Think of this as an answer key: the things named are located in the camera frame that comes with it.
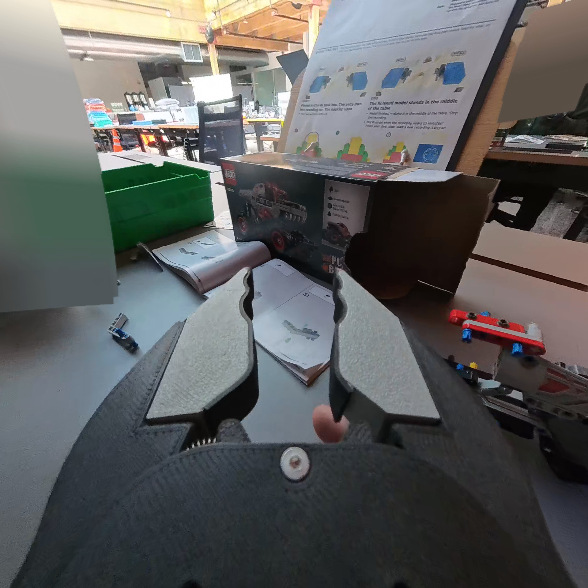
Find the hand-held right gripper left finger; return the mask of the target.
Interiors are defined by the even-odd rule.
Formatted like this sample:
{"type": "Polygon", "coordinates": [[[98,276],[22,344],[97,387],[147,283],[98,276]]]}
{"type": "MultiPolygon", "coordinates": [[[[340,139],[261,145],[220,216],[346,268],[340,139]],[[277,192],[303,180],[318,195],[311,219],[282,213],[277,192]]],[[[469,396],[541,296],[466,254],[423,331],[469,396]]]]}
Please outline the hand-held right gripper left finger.
{"type": "Polygon", "coordinates": [[[243,420],[259,398],[254,280],[244,268],[190,315],[146,414],[155,423],[243,420]]]}

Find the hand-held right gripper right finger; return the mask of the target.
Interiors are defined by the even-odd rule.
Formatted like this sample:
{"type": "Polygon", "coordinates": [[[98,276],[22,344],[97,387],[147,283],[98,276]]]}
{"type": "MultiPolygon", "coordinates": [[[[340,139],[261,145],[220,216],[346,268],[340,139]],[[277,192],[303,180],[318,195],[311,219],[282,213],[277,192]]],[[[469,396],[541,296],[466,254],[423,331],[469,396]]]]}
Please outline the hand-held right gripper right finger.
{"type": "Polygon", "coordinates": [[[442,419],[401,321],[348,273],[333,279],[329,404],[335,422],[365,423],[383,441],[392,425],[442,419]]]}

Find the small grey blue lego piece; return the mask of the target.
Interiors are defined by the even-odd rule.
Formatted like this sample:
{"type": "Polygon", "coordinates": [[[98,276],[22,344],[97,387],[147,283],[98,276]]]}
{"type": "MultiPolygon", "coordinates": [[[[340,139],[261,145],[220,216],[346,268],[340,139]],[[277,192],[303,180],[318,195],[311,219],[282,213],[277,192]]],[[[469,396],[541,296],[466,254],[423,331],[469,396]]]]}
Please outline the small grey blue lego piece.
{"type": "Polygon", "coordinates": [[[124,329],[128,317],[124,313],[119,313],[107,328],[107,332],[113,340],[129,353],[135,353],[138,349],[136,340],[124,329]]]}

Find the lego instruction booklet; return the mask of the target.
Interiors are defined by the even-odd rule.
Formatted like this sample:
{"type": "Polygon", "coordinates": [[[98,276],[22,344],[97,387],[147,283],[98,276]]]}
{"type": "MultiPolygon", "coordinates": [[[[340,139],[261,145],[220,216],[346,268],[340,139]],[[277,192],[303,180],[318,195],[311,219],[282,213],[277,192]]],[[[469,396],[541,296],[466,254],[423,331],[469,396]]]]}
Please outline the lego instruction booklet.
{"type": "Polygon", "coordinates": [[[152,249],[152,254],[205,299],[238,271],[251,268],[257,344],[306,386],[328,368],[334,336],[332,292],[287,262],[272,259],[262,242],[235,242],[207,231],[152,249]]]}

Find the partly built lego truck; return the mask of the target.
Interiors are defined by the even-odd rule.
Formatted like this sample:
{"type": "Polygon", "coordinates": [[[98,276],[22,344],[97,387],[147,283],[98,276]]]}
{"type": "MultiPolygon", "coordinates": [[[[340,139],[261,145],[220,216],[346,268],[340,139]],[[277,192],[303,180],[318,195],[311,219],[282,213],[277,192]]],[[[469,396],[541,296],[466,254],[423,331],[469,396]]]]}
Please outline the partly built lego truck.
{"type": "Polygon", "coordinates": [[[481,397],[500,427],[524,439],[538,438],[540,452],[562,481],[587,484],[587,368],[544,358],[536,323],[527,326],[489,312],[452,309],[448,322],[463,343],[499,347],[491,372],[475,363],[446,362],[481,397]]]}

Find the black lego set box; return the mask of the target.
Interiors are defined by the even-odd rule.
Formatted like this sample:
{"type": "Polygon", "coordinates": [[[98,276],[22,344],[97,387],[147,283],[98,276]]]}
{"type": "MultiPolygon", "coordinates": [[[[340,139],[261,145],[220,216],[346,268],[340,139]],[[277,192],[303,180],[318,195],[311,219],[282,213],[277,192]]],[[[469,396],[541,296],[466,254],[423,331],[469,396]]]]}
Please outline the black lego set box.
{"type": "Polygon", "coordinates": [[[400,164],[258,152],[220,161],[237,241],[380,300],[456,293],[499,181],[400,164]]]}

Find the person's right hand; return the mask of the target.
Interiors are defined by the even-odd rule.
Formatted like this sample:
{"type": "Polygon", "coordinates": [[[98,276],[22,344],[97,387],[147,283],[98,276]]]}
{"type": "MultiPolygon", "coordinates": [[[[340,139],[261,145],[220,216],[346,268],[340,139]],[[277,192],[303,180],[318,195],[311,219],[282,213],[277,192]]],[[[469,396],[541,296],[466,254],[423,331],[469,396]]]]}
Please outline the person's right hand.
{"type": "Polygon", "coordinates": [[[323,443],[339,443],[349,431],[349,420],[342,416],[340,421],[334,419],[329,405],[322,404],[314,408],[312,424],[316,435],[323,443]]]}

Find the green plastic bin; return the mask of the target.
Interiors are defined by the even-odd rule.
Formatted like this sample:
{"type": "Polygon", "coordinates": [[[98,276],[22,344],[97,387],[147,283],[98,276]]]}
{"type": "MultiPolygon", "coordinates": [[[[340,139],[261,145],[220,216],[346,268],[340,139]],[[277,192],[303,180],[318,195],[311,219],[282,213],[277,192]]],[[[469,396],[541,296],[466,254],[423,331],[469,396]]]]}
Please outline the green plastic bin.
{"type": "Polygon", "coordinates": [[[210,172],[166,162],[102,171],[114,252],[214,218],[210,172]]]}

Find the black office chair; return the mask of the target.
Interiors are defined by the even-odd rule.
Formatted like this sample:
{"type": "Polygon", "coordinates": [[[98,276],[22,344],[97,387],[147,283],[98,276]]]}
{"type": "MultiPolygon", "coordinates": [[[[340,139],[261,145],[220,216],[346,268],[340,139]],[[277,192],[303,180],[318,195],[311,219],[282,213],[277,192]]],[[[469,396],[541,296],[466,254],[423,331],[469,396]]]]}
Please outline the black office chair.
{"type": "Polygon", "coordinates": [[[198,157],[202,164],[246,154],[243,103],[240,95],[198,102],[198,157]]]}

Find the long wooden table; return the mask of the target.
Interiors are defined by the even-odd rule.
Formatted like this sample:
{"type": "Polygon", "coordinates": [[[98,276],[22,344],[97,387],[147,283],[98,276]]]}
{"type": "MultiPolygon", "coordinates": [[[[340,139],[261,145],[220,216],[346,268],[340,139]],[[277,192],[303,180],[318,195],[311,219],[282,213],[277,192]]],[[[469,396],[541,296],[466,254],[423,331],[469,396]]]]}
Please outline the long wooden table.
{"type": "Polygon", "coordinates": [[[199,127],[197,124],[178,122],[161,125],[137,121],[128,125],[112,125],[105,128],[91,126],[94,141],[100,152],[113,152],[111,130],[116,129],[120,135],[123,152],[140,150],[150,153],[152,150],[164,157],[173,149],[180,149],[183,158],[199,161],[199,127]]]}

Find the wooden workbench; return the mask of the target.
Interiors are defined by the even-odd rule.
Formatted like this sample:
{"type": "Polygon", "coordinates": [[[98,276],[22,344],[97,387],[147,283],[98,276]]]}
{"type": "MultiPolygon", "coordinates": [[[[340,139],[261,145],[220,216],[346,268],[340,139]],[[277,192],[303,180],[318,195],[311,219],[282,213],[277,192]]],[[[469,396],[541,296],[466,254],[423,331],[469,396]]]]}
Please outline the wooden workbench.
{"type": "Polygon", "coordinates": [[[576,240],[587,227],[587,151],[490,149],[478,176],[498,180],[486,223],[530,231],[559,190],[584,195],[563,239],[576,240]]]}

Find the stack of blue bins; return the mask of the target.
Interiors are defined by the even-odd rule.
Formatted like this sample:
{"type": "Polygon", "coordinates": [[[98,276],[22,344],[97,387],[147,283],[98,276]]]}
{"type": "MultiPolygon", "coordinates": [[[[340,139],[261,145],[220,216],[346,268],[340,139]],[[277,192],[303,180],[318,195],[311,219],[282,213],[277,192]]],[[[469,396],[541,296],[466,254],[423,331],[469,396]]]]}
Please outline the stack of blue bins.
{"type": "Polygon", "coordinates": [[[86,115],[93,128],[105,128],[113,125],[107,107],[103,100],[98,98],[84,99],[86,115]]]}

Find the printed task instruction sheet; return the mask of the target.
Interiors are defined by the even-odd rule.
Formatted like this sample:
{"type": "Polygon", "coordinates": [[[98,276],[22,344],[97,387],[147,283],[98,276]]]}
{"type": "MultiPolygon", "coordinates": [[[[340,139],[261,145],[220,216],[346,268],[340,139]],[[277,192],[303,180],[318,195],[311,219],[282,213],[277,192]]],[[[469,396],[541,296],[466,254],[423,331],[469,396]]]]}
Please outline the printed task instruction sheet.
{"type": "Polygon", "coordinates": [[[525,1],[331,1],[284,151],[453,171],[525,1]]]}

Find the silver air duct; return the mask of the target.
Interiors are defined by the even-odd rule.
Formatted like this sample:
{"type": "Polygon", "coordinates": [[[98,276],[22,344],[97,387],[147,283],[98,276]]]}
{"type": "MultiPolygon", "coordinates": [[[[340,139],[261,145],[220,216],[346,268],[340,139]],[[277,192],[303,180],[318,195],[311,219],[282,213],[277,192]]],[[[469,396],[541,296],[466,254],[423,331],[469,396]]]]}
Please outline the silver air duct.
{"type": "MultiPolygon", "coordinates": [[[[183,43],[171,40],[136,38],[121,35],[92,35],[90,32],[62,30],[63,40],[70,55],[93,59],[131,59],[141,62],[174,61],[210,64],[208,46],[203,43],[183,43]]],[[[218,48],[217,61],[230,65],[268,66],[265,51],[218,48]]]]}

